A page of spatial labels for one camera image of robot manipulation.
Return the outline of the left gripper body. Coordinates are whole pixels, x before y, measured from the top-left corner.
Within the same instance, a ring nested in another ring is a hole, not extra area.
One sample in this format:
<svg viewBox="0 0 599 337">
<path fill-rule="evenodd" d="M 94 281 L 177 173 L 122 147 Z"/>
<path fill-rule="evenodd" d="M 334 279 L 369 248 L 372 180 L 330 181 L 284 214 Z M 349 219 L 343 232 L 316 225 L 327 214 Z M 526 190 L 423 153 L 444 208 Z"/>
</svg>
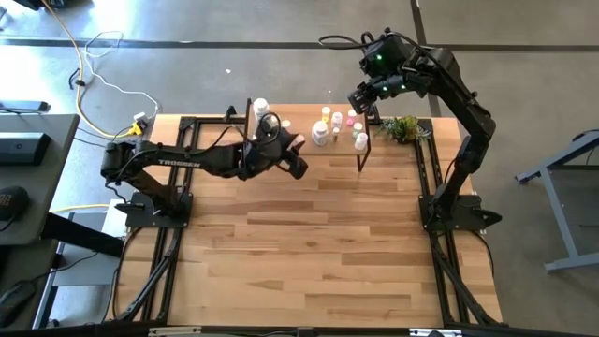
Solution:
<svg viewBox="0 0 599 337">
<path fill-rule="evenodd" d="M 243 150 L 242 178 L 244 180 L 277 167 L 289 173 L 294 179 L 301 179 L 308 170 L 307 162 L 296 156 L 290 144 L 293 139 L 287 137 L 286 130 L 281 130 L 277 137 L 272 137 L 259 142 L 258 139 L 250 141 Z"/>
</svg>

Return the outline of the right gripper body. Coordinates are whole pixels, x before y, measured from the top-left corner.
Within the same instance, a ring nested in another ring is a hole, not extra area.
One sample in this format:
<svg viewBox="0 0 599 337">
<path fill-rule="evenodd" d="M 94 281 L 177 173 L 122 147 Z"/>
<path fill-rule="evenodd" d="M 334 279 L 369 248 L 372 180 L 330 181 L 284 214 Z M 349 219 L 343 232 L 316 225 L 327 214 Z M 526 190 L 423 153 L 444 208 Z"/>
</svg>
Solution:
<svg viewBox="0 0 599 337">
<path fill-rule="evenodd" d="M 378 99 L 395 97 L 401 92 L 402 77 L 377 77 L 362 82 L 348 100 L 356 113 L 367 113 Z"/>
</svg>

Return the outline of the large white labelled bottle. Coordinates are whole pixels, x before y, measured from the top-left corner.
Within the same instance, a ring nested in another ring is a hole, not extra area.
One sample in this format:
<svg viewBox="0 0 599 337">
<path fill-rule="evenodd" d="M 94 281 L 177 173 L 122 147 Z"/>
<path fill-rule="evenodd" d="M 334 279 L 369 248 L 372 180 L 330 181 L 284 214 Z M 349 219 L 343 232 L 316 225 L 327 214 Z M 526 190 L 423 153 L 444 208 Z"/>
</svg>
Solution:
<svg viewBox="0 0 599 337">
<path fill-rule="evenodd" d="M 259 122 L 260 119 L 270 112 L 270 105 L 265 98 L 257 98 L 252 105 L 255 119 Z"/>
<path fill-rule="evenodd" d="M 329 139 L 329 126 L 326 122 L 317 121 L 312 127 L 312 139 L 317 146 L 325 146 Z"/>
</svg>

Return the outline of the wooden shelf black metal legs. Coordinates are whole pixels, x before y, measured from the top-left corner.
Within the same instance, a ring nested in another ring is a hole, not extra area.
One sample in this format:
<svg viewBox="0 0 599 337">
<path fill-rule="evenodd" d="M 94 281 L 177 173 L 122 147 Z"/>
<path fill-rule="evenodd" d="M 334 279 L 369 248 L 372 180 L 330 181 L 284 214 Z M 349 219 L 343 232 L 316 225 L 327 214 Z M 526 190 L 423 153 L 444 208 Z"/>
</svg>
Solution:
<svg viewBox="0 0 599 337">
<path fill-rule="evenodd" d="M 368 146 L 363 151 L 357 151 L 355 149 L 355 139 L 353 138 L 353 126 L 346 124 L 347 112 L 352 110 L 348 104 L 271 104 L 270 112 L 264 115 L 258 122 L 255 119 L 253 112 L 253 102 L 255 99 L 249 98 L 247 100 L 246 114 L 248 115 L 248 133 L 251 136 L 256 136 L 260 139 L 268 139 L 277 137 L 281 130 L 286 130 L 289 133 L 297 133 L 305 137 L 305 144 L 301 147 L 302 155 L 353 155 L 357 159 L 358 170 L 363 170 L 366 160 L 371 151 L 371 140 L 370 140 L 370 127 L 368 125 L 368 119 L 365 114 L 357 115 L 356 122 L 363 124 L 363 133 L 369 136 Z M 312 127 L 313 125 L 321 120 L 321 110 L 323 107 L 330 107 L 331 113 L 329 121 L 329 139 L 325 146 L 317 146 L 312 139 Z M 340 128 L 340 134 L 337 142 L 332 141 L 332 127 L 331 127 L 331 116 L 334 112 L 341 112 L 343 114 L 343 124 Z M 267 125 L 266 119 L 275 114 L 280 120 L 280 127 L 277 129 L 270 129 Z M 282 121 L 289 120 L 291 126 L 288 128 L 282 128 Z"/>
</svg>

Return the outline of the small green potted plant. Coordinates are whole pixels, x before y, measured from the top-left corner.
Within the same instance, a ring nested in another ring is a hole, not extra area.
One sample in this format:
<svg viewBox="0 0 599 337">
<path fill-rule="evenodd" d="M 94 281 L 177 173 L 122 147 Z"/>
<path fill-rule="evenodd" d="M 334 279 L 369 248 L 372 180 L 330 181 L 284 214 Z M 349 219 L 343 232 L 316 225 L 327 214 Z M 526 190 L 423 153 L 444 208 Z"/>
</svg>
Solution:
<svg viewBox="0 0 599 337">
<path fill-rule="evenodd" d="M 431 131 L 421 126 L 417 117 L 408 115 L 382 119 L 376 134 L 383 135 L 386 139 L 394 139 L 400 144 L 407 144 L 417 139 L 428 138 Z"/>
</svg>

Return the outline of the white box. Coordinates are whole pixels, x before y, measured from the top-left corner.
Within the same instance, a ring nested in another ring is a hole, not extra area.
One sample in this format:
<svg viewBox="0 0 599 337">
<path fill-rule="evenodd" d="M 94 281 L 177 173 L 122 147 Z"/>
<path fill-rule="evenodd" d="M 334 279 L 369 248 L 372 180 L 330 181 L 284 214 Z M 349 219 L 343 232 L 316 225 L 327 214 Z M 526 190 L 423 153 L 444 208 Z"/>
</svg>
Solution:
<svg viewBox="0 0 599 337">
<path fill-rule="evenodd" d="M 125 225 L 127 214 L 116 208 L 121 203 L 122 201 L 116 198 L 110 201 L 101 229 L 103 233 L 116 238 L 125 237 L 128 233 L 127 226 Z"/>
</svg>

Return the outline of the black desk foot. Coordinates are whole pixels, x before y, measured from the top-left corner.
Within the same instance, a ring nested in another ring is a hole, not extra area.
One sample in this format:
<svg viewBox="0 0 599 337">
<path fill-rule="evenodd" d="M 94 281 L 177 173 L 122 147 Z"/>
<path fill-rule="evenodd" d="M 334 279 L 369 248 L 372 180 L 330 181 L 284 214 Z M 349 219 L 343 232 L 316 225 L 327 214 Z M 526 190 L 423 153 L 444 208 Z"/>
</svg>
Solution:
<svg viewBox="0 0 599 337">
<path fill-rule="evenodd" d="M 54 239 L 115 257 L 120 257 L 124 248 L 122 240 L 54 213 L 47 215 L 40 238 Z"/>
</svg>

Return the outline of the grey desk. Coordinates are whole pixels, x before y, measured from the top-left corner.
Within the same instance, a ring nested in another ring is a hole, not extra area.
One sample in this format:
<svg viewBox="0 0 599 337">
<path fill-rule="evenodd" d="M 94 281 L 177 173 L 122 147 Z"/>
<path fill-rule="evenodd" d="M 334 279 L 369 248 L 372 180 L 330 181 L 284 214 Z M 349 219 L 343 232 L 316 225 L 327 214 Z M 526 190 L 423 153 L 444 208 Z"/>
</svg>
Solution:
<svg viewBox="0 0 599 337">
<path fill-rule="evenodd" d="M 0 132 L 37 132 L 50 138 L 39 165 L 0 166 L 0 188 L 18 185 L 30 198 L 24 214 L 0 232 L 0 246 L 29 244 L 39 239 L 79 121 L 77 114 L 0 115 Z"/>
</svg>

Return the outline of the black rectangular device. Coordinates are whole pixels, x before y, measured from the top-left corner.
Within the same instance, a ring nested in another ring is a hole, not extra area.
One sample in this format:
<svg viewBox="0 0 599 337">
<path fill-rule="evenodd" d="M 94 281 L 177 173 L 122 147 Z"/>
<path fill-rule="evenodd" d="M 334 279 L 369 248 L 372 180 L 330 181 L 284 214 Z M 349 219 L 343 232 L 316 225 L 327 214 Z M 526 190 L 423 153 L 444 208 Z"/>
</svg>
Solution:
<svg viewBox="0 0 599 337">
<path fill-rule="evenodd" d="M 0 132 L 0 166 L 39 166 L 51 138 L 40 132 Z"/>
</svg>

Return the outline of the black flat panel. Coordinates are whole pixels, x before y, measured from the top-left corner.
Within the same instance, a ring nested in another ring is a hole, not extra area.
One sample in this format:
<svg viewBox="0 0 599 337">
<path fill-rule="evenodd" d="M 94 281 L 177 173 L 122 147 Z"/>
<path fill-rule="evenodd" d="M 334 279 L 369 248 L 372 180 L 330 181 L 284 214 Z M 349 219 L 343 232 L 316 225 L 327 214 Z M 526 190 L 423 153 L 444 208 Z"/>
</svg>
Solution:
<svg viewBox="0 0 599 337">
<path fill-rule="evenodd" d="M 50 109 L 51 105 L 45 101 L 32 100 L 4 100 L 0 99 L 0 111 L 6 112 L 39 112 L 44 113 Z"/>
</svg>

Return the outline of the black computer mouse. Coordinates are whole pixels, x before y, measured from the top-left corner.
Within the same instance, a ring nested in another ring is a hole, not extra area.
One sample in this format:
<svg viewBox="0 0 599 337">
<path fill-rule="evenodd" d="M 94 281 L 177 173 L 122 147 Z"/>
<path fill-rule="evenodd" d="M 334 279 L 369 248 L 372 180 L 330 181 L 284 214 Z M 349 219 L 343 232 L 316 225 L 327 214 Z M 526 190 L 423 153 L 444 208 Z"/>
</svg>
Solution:
<svg viewBox="0 0 599 337">
<path fill-rule="evenodd" d="M 36 292 L 32 281 L 20 280 L 0 295 L 0 329 L 25 326 L 33 320 L 31 304 Z"/>
</svg>

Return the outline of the silver bracket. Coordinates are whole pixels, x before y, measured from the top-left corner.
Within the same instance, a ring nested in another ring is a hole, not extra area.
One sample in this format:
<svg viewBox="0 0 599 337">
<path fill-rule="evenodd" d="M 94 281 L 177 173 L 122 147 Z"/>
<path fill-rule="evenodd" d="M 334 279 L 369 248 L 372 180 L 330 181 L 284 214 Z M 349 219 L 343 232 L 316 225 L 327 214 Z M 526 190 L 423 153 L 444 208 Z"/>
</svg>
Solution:
<svg viewBox="0 0 599 337">
<path fill-rule="evenodd" d="M 197 337 L 202 332 L 197 326 L 173 326 L 150 328 L 148 337 Z"/>
<path fill-rule="evenodd" d="M 462 337 L 461 330 L 445 330 L 445 329 L 409 329 L 410 337 Z"/>
</svg>

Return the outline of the grey metal table frame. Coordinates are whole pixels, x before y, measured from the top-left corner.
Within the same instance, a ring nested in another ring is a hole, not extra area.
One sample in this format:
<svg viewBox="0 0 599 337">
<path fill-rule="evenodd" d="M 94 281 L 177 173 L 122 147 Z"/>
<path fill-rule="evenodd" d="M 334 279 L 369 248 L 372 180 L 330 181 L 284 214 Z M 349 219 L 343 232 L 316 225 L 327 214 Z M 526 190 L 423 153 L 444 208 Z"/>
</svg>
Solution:
<svg viewBox="0 0 599 337">
<path fill-rule="evenodd" d="M 582 132 L 552 157 L 515 176 L 520 184 L 538 178 L 545 187 L 567 257 L 545 264 L 547 272 L 599 265 L 599 250 L 582 254 L 575 240 L 583 228 L 599 229 L 599 164 L 573 161 L 599 154 L 599 129 Z"/>
</svg>

